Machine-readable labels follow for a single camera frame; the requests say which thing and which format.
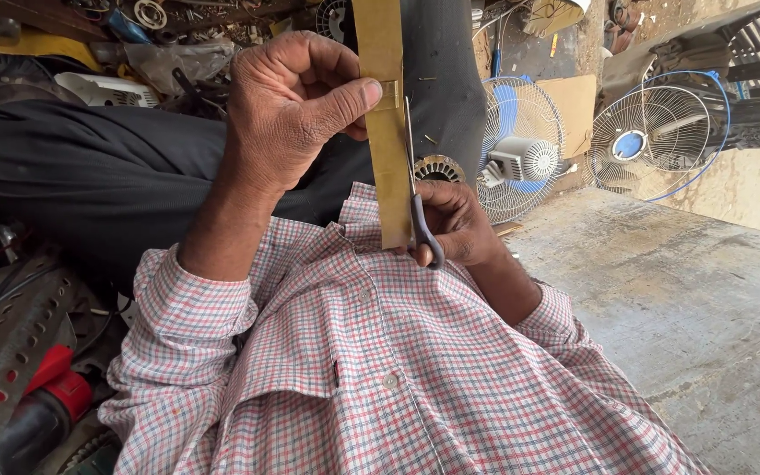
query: shirt button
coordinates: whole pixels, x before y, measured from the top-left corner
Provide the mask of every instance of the shirt button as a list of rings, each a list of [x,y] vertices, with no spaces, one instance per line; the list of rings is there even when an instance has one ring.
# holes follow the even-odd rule
[[[392,373],[386,374],[383,378],[383,386],[388,390],[393,390],[398,387],[398,377]]]

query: shirt cuff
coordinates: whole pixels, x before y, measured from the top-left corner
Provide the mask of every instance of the shirt cuff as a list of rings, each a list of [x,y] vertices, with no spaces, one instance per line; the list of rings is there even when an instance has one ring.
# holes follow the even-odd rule
[[[186,272],[177,244],[146,251],[137,269],[137,303],[155,335],[224,340],[248,329],[257,317],[248,280],[211,281]]]
[[[541,288],[541,303],[529,317],[515,326],[542,347],[564,344],[577,338],[571,297],[546,284]]]

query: fingernail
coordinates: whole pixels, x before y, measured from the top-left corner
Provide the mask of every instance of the fingernail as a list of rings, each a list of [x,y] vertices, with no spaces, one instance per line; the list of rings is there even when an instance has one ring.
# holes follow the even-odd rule
[[[434,256],[432,255],[432,249],[427,248],[424,252],[424,264],[421,267],[427,267],[433,262]]]
[[[362,88],[362,99],[365,101],[365,105],[374,107],[380,102],[380,98],[383,97],[383,86],[377,81],[372,81]]]

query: blue fan blade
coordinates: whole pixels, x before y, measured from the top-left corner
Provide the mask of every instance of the blue fan blade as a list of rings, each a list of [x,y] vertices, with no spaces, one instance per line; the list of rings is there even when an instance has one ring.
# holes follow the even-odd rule
[[[525,193],[535,193],[544,188],[544,185],[547,184],[547,180],[542,180],[540,182],[516,182],[514,180],[506,180],[506,184],[511,186],[513,189],[517,189]]]
[[[497,99],[497,116],[500,119],[500,132],[497,141],[512,135],[515,131],[515,121],[518,119],[518,94],[509,85],[499,85],[493,90]]]

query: plastic bag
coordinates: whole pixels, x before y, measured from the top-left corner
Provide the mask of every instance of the plastic bag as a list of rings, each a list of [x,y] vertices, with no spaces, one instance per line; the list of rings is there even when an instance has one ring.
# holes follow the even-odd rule
[[[192,46],[125,45],[131,67],[148,79],[157,91],[168,95],[184,93],[181,85],[172,78],[174,68],[180,68],[189,82],[195,84],[195,81],[215,76],[227,66],[235,51],[236,45],[230,38],[216,38]]]

